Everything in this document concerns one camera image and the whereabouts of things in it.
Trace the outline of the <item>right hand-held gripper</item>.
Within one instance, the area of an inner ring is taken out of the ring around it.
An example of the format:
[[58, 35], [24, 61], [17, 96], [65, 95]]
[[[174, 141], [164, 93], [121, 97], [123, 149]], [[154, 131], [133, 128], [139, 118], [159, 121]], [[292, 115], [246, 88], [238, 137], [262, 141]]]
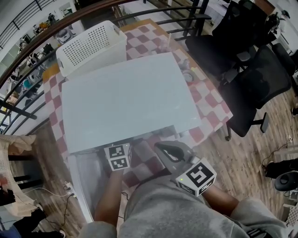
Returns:
[[185, 143], [157, 142], [154, 151], [171, 173], [171, 182], [193, 196], [200, 196], [215, 182], [217, 173], [207, 159], [198, 157]]

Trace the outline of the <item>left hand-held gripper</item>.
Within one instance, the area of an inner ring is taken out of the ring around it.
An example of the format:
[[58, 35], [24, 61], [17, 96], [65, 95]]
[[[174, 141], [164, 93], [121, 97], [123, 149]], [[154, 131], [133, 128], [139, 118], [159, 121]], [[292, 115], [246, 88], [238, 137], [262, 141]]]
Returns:
[[104, 151], [112, 171], [130, 168], [132, 158], [130, 144], [106, 147]]

